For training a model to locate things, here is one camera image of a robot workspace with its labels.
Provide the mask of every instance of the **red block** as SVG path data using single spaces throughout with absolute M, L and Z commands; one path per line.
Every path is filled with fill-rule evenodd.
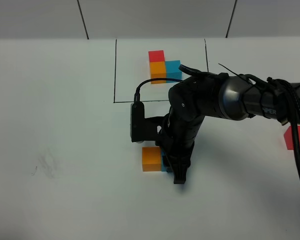
M 298 126 L 298 133 L 299 133 L 299 142 L 300 142 L 300 126 Z M 294 149 L 294 144 L 293 144 L 293 141 L 292 141 L 291 126 L 289 126 L 289 128 L 285 131 L 284 140 L 285 140 L 286 148 L 288 150 L 293 150 Z
M 149 51 L 149 61 L 150 63 L 154 62 L 164 62 L 165 61 L 165 54 L 164 51 Z

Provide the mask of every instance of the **white wall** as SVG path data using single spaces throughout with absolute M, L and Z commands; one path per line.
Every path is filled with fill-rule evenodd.
M 300 36 L 300 0 L 238 0 L 228 36 Z
M 76 0 L 0 0 L 0 39 L 85 39 Z
M 90 38 L 221 37 L 235 0 L 80 0 Z

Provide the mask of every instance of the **blue block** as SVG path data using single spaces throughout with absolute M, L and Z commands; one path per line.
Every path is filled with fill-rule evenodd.
M 180 61 L 166 61 L 165 70 L 166 77 L 169 79 L 179 79 L 182 80 L 182 72 L 179 70 Z
M 164 153 L 164 151 L 162 151 L 162 149 L 161 149 L 161 172 L 166 172 L 167 169 L 166 169 L 166 167 L 165 167 L 165 165 L 164 165 L 164 159 L 163 159 L 163 156 L 165 156 L 165 153 Z

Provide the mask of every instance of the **orange block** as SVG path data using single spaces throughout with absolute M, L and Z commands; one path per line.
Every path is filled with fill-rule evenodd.
M 152 79 L 166 78 L 166 63 L 164 61 L 150 62 L 150 75 Z M 165 84 L 165 80 L 152 81 L 151 84 Z
M 161 171 L 161 149 L 155 147 L 142 148 L 142 171 L 154 172 Z

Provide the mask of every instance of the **black line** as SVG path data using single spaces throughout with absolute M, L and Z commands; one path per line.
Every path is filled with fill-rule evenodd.
M 87 32 L 87 27 L 86 27 L 84 16 L 82 14 L 80 2 L 79 2 L 79 0 L 76 0 L 76 2 L 78 3 L 78 7 L 79 7 L 80 14 L 81 14 L 81 19 L 82 19 L 82 23 L 83 23 L 83 26 L 84 26 L 86 38 L 89 40 L 89 35 L 88 35 L 88 32 Z
M 237 6 L 237 1 L 238 0 L 235 0 L 235 2 L 234 2 L 234 6 L 233 6 L 233 10 L 232 10 L 232 14 L 231 14 L 231 18 L 230 18 L 228 30 L 226 31 L 226 35 L 225 35 L 226 39 L 228 38 L 229 30 L 230 30 L 231 23 L 232 23 L 232 18 L 234 17 L 234 14 L 235 14 L 235 9 L 236 9 L 236 6 Z
M 116 102 L 116 79 L 117 79 L 117 39 L 115 39 L 113 103 Z
M 206 43 L 206 39 L 204 39 L 204 47 L 205 47 L 206 70 L 207 70 L 207 72 L 209 72 L 209 64 L 208 64 L 208 53 L 207 53 L 207 43 Z
M 150 102 L 168 102 L 169 100 L 146 100 L 141 101 L 143 103 L 150 103 Z M 133 103 L 134 101 L 115 101 L 114 104 L 124 104 L 124 103 Z

